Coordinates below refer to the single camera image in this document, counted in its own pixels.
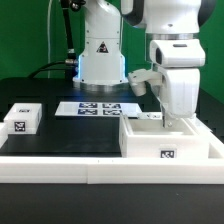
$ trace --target white box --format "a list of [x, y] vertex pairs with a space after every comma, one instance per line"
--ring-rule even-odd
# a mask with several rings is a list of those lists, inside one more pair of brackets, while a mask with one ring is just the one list
[[119, 144], [122, 157], [208, 159], [209, 142], [180, 119], [163, 128], [162, 120], [120, 117]]
[[7, 133], [7, 124], [0, 123], [0, 148], [3, 146], [3, 144], [8, 139], [8, 133]]
[[4, 118], [8, 134], [36, 134], [42, 117], [40, 103], [15, 103]]

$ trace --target green wall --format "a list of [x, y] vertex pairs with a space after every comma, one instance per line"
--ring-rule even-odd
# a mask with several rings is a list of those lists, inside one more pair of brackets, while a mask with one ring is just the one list
[[[119, 6], [119, 0], [109, 2]], [[48, 0], [0, 2], [0, 79], [27, 76], [47, 63], [48, 3]], [[54, 0], [52, 7], [52, 61], [64, 60], [66, 41], [58, 0]], [[217, 0], [215, 13], [201, 28], [200, 40], [207, 52], [206, 65], [201, 69], [201, 87], [224, 103], [223, 8], [224, 1]], [[70, 14], [75, 49], [80, 53], [84, 48], [83, 11]], [[127, 72], [148, 67], [144, 56], [144, 30], [124, 25], [122, 53], [126, 57]]]

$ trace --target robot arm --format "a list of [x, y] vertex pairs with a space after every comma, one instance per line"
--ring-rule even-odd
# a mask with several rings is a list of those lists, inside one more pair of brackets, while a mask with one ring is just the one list
[[129, 82], [136, 95], [145, 93], [144, 81], [151, 84], [161, 104], [165, 127], [172, 126], [177, 118], [191, 117], [196, 110], [200, 80], [197, 67], [205, 63], [196, 34], [212, 12], [207, 10], [209, 6], [214, 9], [215, 1], [121, 1], [124, 19], [146, 29], [146, 55], [153, 63], [149, 71], [131, 73]]

